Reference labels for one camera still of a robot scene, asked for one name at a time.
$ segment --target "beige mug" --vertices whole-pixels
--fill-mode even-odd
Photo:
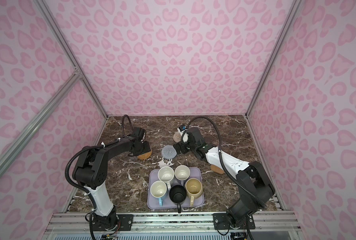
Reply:
[[[190,207],[194,205],[194,199],[199,198],[203,194],[203,186],[200,180],[190,178],[185,184],[186,194],[190,198]]]

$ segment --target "aluminum frame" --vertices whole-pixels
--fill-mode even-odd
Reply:
[[[286,38],[288,36],[288,33],[290,32],[291,27],[293,26],[296,17],[298,16],[302,5],[304,3],[304,0],[294,0],[290,7],[290,11],[288,12],[288,15],[286,17],[285,23],[282,26],[282,29],[278,35],[278,40],[276,41],[273,51],[270,54],[270,57],[268,58],[267,64],[263,70],[263,74],[258,82],[258,86],[255,89],[255,92],[252,96],[252,100],[248,106],[246,116],[249,117],[250,113],[252,112],[255,103],[257,102],[257,99],[259,97],[259,94],[261,93],[263,86],[265,82],[267,81],[267,78],[270,74],[271,69],[273,68],[275,61],[280,53],[280,49],[282,48],[283,44],[286,41]]]
[[[45,2],[45,0],[33,0],[34,3],[36,4],[39,12],[41,12],[44,20],[46,21],[47,25],[53,32],[53,35],[57,39],[58,43],[60,44],[60,47],[63,49],[65,52],[65,55],[69,59],[70,63],[73,65],[74,69],[76,71],[79,71],[82,74],[82,80],[83,83],[88,90],[88,93],[90,94],[91,98],[93,99],[94,103],[97,105],[99,111],[101,114],[104,116],[105,119],[108,118],[108,114],[106,110],[104,109],[101,101],[99,100],[97,94],[95,94],[93,88],[91,87],[88,78],[86,77],[83,69],[81,68],[80,64],[77,61],[76,56],[74,55],[73,51],[71,50],[71,47],[69,46],[66,37],[63,35],[62,31],[60,30],[52,12],[49,9],[49,6]]]
[[[214,229],[214,213],[225,212],[127,212],[134,214],[132,233],[167,233],[167,232],[217,232]],[[45,235],[88,233],[89,224],[85,220],[86,213],[53,214]],[[294,211],[261,211],[254,214],[256,231],[301,231]],[[243,230],[230,229],[230,232]]]
[[[259,143],[257,137],[256,137],[256,134],[255,134],[255,131],[254,131],[254,128],[252,127],[251,125],[251,122],[249,121],[249,119],[245,116],[245,120],[246,120],[246,123],[248,125],[248,128],[249,128],[249,132],[250,132],[250,136],[252,138],[252,141],[254,142],[254,146],[255,146],[255,150],[257,151],[257,154],[258,154],[258,157],[259,157],[259,160],[260,162],[262,163],[262,166],[263,166],[263,169],[265,169],[271,183],[273,184],[274,186],[274,189],[275,189],[275,196],[276,198],[278,199],[278,202],[279,202],[279,205],[281,206],[282,209],[286,209],[286,204],[285,202],[283,201],[282,199],[282,196],[279,193],[278,191],[278,187],[276,185],[276,182],[274,181],[274,178],[273,178],[273,174],[270,170],[270,168],[268,167],[266,161],[264,160],[264,155],[263,155],[263,150],[262,150],[262,146],[261,144]]]
[[[27,146],[79,79],[81,79],[80,73],[78,71],[74,72],[41,111],[22,130],[21,134],[12,142],[10,147],[0,155],[0,177],[2,177],[20,152]]]

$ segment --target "round coaster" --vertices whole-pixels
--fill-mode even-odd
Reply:
[[[163,147],[161,153],[162,157],[165,159],[173,159],[175,156],[177,156],[177,151],[175,151],[175,148],[171,145],[166,145]]]
[[[179,132],[175,132],[173,139],[175,142],[180,142],[181,141],[181,134]]]

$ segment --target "purple tray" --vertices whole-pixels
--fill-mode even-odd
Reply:
[[[199,168],[197,167],[189,167],[190,169],[190,178],[196,178],[198,180],[200,180],[200,182],[202,182],[202,176],[201,176],[201,171]],[[170,198],[169,198],[169,194],[167,193],[167,196],[165,197],[165,199],[163,200],[163,206],[161,207],[159,205],[158,199],[153,197],[150,193],[150,187],[151,185],[158,181],[158,171],[159,169],[154,169],[151,171],[150,173],[150,177],[149,177],[149,189],[148,189],[148,193],[147,193],[147,206],[149,207],[149,209],[172,209],[172,208],[176,208],[177,204],[173,203]],[[178,181],[175,179],[175,181],[171,184],[171,186],[175,186],[178,185]],[[202,194],[199,198],[194,200],[194,205],[193,207],[199,207],[202,206],[204,204],[204,195]],[[190,207],[190,198],[186,197],[186,199],[183,201],[183,203],[181,204],[181,207]]]

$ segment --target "gray knitted coaster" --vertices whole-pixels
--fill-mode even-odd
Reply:
[[[175,151],[175,148],[171,145],[166,145],[163,147],[161,153],[162,157],[165,159],[173,159],[175,156],[177,156],[177,151]]]

